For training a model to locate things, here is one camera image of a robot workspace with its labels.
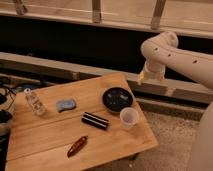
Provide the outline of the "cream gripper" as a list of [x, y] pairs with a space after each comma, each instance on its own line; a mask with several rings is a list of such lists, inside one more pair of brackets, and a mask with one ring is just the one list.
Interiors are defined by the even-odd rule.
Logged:
[[145, 79], [156, 79], [163, 84], [165, 81], [165, 66], [152, 61], [146, 61], [143, 71], [138, 75], [138, 85], [141, 85]]

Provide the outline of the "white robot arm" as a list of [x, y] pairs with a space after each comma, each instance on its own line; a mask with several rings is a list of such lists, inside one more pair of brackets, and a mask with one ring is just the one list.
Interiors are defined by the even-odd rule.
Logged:
[[[168, 67], [213, 90], [213, 55], [179, 49], [175, 32], [145, 40], [141, 53], [146, 61], [138, 76], [139, 85], [148, 79], [162, 81]], [[213, 100], [201, 118], [187, 171], [213, 171]]]

